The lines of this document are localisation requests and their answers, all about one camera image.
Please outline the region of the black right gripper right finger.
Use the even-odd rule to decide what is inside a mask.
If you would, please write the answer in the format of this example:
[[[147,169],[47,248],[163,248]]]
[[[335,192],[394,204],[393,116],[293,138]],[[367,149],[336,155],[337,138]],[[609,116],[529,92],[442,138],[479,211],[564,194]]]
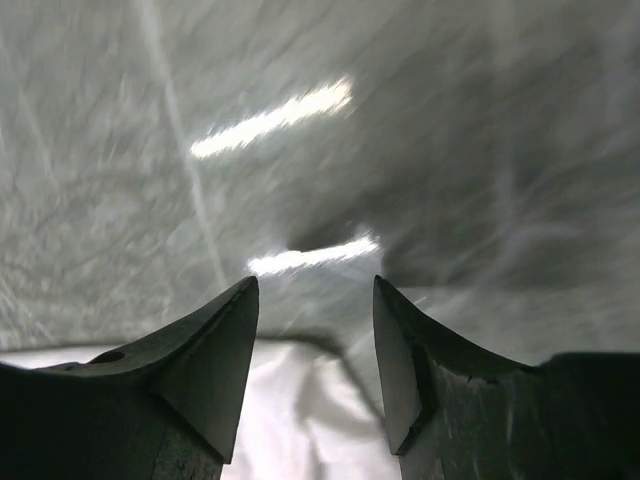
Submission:
[[[635,479],[639,357],[528,366],[465,339],[389,281],[373,327],[390,451],[405,479]]]

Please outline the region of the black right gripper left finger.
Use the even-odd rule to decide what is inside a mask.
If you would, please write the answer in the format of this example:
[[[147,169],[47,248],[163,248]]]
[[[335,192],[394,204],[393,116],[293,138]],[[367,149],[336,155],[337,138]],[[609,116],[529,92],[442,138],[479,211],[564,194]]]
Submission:
[[[5,479],[217,479],[256,338],[253,277],[86,362],[1,368]]]

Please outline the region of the white t-shirt red print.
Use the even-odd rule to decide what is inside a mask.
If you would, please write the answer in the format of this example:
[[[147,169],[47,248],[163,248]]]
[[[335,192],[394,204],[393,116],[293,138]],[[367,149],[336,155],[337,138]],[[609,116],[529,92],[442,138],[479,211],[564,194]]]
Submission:
[[[126,345],[9,352],[3,365],[86,363]],[[233,456],[217,479],[396,479],[377,413],[342,360],[308,343],[254,344]]]

